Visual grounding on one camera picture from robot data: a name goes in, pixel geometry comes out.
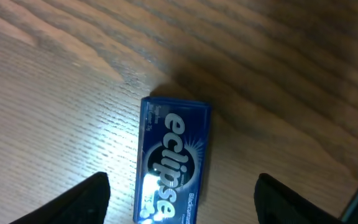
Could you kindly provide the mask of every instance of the brown wood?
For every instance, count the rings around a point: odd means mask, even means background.
[[[0,0],[0,223],[98,170],[131,223],[150,93],[214,108],[198,223],[257,223],[261,172],[337,217],[358,187],[358,1]]]

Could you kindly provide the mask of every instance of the wooden table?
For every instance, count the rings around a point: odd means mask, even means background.
[[[198,223],[257,223],[261,172],[337,217],[358,187],[358,1],[0,0],[0,223],[98,170],[131,223],[150,93],[214,108]]]

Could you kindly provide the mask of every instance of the chewing gum package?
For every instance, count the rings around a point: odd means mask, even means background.
[[[210,118],[206,103],[142,99],[135,223],[196,223]]]

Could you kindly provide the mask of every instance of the rectangular package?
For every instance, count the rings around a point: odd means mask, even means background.
[[[210,118],[206,103],[142,99],[135,223],[196,223]]]

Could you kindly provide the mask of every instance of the wood grain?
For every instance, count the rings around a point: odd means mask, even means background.
[[[150,94],[214,108],[198,223],[257,223],[261,172],[337,217],[358,187],[358,1],[0,0],[0,223],[98,170],[131,223]]]

